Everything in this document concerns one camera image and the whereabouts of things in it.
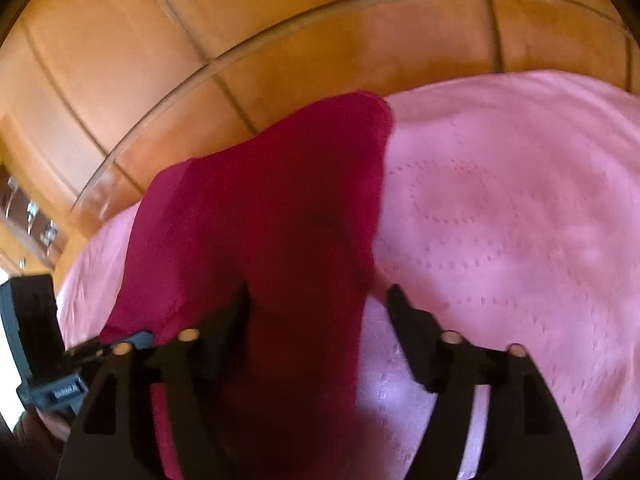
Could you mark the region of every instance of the black mount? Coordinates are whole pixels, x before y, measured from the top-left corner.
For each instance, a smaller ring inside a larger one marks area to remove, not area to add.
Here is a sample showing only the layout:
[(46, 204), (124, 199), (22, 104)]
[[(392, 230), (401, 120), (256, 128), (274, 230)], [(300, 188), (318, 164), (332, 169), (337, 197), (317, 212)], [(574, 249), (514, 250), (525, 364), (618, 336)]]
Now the black mount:
[[(28, 280), (33, 280), (33, 287), (25, 296)], [(45, 362), (46, 357), (38, 361), (37, 350), (51, 346), (60, 352), (62, 344), (57, 322), (51, 341), (46, 343), (42, 326), (37, 329), (42, 340), (36, 346), (30, 340), (36, 333), (30, 322), (55, 322), (51, 315), (55, 302), (52, 290), (46, 293), (47, 283), (39, 276), (12, 278), (0, 287), (0, 310), (12, 351), (19, 346), (14, 358), (25, 376), (18, 391), (29, 394), (23, 398), (41, 399), (36, 390), (50, 396), (60, 379), (69, 376), (82, 377), (88, 390), (74, 398), (81, 408), (58, 480), (165, 479), (152, 417), (153, 384), (164, 386), (184, 480), (236, 480), (232, 463), (203, 424), (196, 390), (201, 383), (215, 387), (229, 357), (242, 345), (250, 310), (246, 286), (234, 304), (213, 312), (197, 329), (181, 332), (164, 346), (145, 349), (134, 338), (95, 352), (96, 343), (89, 342), (66, 352), (62, 360), (48, 357), (51, 362)], [(491, 386), (476, 479), (582, 479), (566, 424), (523, 346), (512, 345), (504, 352), (478, 348), (457, 332), (444, 332), (429, 312), (412, 307), (397, 285), (387, 293), (386, 309), (414, 380), (438, 396), (405, 480), (456, 480), (476, 384)], [(60, 408), (59, 402), (36, 405), (44, 410)]]

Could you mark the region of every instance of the red cloth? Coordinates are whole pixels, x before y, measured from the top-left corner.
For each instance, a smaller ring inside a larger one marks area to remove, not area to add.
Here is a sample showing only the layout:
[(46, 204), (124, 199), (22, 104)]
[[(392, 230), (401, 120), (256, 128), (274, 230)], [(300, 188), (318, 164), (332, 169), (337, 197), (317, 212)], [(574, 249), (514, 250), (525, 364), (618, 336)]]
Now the red cloth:
[[(246, 280), (246, 347), (206, 416), (247, 478), (324, 480), (347, 451), (391, 127), (373, 94), (326, 99), (168, 168), (140, 205), (100, 337), (151, 330), (164, 344)], [(178, 478), (162, 391), (154, 402), (165, 472)]]

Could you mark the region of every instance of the pink textured blanket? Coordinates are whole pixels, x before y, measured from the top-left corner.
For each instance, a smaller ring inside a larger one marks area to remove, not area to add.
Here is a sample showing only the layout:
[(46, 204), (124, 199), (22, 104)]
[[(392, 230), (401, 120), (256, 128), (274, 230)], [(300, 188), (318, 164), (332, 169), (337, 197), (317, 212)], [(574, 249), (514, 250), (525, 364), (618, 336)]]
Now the pink textured blanket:
[[(396, 126), (378, 263), (445, 328), (481, 346), (530, 349), (592, 478), (640, 410), (640, 102), (558, 72), (455, 80), (387, 101)], [(66, 343), (106, 321), (134, 213), (105, 226), (65, 283)], [(105, 260), (102, 244), (121, 249)], [(474, 473), (486, 391), (476, 404), (461, 478)], [(382, 306), (367, 301), (344, 478), (401, 479), (432, 407)]]

